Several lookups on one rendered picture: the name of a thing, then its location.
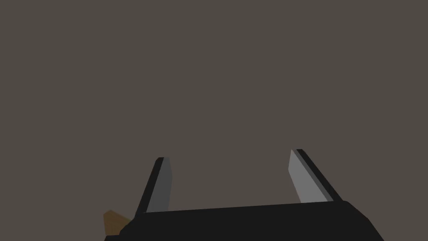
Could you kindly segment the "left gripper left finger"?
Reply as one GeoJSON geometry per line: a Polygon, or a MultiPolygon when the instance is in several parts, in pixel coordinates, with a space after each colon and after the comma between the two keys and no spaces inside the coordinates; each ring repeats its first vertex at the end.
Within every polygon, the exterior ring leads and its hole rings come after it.
{"type": "Polygon", "coordinates": [[[144,213],[168,211],[172,180],[170,158],[157,158],[149,175],[134,218],[138,218],[144,213]]]}

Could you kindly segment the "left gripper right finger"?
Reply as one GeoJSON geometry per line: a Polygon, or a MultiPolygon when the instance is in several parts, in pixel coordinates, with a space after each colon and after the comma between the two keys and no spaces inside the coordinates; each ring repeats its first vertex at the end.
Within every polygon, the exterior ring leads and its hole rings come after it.
{"type": "Polygon", "coordinates": [[[301,203],[342,201],[303,149],[291,150],[288,173],[301,203]]]}

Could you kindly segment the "brown angular object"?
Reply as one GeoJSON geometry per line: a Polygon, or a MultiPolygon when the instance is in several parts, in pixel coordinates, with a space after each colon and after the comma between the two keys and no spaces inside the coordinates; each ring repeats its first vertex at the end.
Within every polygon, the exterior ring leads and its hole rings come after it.
{"type": "Polygon", "coordinates": [[[106,236],[119,235],[120,231],[131,222],[130,219],[112,210],[103,214],[103,221],[106,236]]]}

